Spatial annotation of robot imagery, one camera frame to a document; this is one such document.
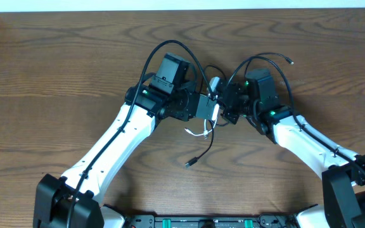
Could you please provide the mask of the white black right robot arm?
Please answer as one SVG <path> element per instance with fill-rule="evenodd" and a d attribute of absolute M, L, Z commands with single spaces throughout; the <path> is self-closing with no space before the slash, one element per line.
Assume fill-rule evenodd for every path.
<path fill-rule="evenodd" d="M 211 88 L 223 119 L 235 124 L 245 117 L 320 178 L 324 203 L 298 212 L 298 227 L 365 227 L 365 155 L 335 143 L 292 107 L 281 104 L 268 69 L 248 72 L 243 85 L 214 77 Z"/>

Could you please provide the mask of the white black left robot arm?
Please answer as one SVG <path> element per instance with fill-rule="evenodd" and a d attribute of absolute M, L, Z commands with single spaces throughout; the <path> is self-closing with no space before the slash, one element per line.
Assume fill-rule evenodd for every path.
<path fill-rule="evenodd" d="M 185 75 L 192 64 L 167 53 L 156 73 L 143 75 L 149 85 L 128 89 L 125 103 L 89 152 L 60 178 L 45 175 L 35 194 L 33 227 L 122 227 L 125 218 L 102 204 L 106 190 L 131 153 L 172 117 L 216 120 L 218 104 L 196 92 Z"/>

